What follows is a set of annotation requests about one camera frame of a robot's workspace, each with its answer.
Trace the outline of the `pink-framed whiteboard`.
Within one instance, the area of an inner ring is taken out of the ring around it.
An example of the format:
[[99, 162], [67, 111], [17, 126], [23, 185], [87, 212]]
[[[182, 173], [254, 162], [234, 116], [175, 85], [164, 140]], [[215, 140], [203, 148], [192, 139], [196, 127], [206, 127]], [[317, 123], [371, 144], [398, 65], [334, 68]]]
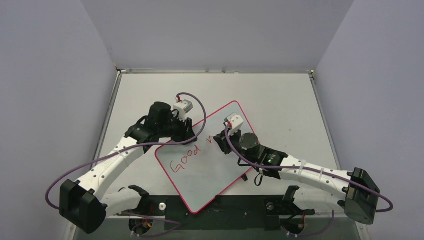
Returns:
[[213, 137], [225, 128], [224, 120], [236, 113], [244, 121], [241, 132], [252, 133], [247, 116], [238, 101], [231, 101], [208, 115], [197, 141], [187, 145], [164, 145], [155, 157], [192, 214], [199, 213], [251, 168], [238, 165], [238, 156], [225, 155]]

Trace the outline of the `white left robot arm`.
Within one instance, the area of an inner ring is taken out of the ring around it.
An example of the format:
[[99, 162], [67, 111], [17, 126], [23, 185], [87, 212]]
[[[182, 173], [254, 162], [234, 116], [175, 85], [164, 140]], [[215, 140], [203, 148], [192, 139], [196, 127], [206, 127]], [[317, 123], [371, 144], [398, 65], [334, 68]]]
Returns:
[[67, 179], [59, 190], [59, 213], [86, 234], [95, 232], [109, 216], [132, 210], [143, 215], [149, 209], [148, 193], [131, 185], [122, 193], [106, 194], [115, 180], [135, 160], [162, 138], [171, 144], [189, 144], [197, 137], [193, 121], [187, 117], [193, 109], [189, 100], [173, 106], [155, 102], [149, 113], [130, 126], [108, 157], [103, 157], [89, 172], [72, 181]]

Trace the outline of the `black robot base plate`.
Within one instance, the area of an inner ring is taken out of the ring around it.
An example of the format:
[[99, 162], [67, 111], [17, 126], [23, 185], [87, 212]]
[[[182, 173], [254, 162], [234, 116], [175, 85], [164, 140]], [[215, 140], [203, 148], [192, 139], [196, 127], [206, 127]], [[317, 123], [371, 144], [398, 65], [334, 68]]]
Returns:
[[283, 195], [224, 195], [217, 196], [198, 213], [189, 212], [180, 196], [153, 195], [131, 213], [164, 217], [167, 221], [131, 218], [130, 230], [151, 234], [154, 230], [170, 230], [181, 223], [181, 230], [248, 230], [279, 231], [282, 227], [300, 233], [305, 216], [313, 216], [312, 208], [301, 209], [294, 200]]

